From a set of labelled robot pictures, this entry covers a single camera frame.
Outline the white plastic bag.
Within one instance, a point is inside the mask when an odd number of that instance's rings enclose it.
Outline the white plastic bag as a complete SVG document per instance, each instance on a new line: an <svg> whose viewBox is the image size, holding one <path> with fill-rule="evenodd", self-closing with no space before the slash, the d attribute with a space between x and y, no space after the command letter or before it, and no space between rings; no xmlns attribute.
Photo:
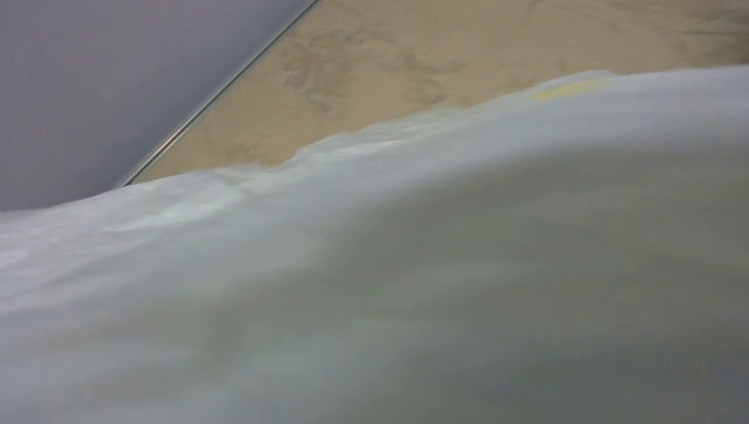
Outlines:
<svg viewBox="0 0 749 424"><path fill-rule="evenodd" d="M4 423L745 423L748 69L1 216Z"/></svg>

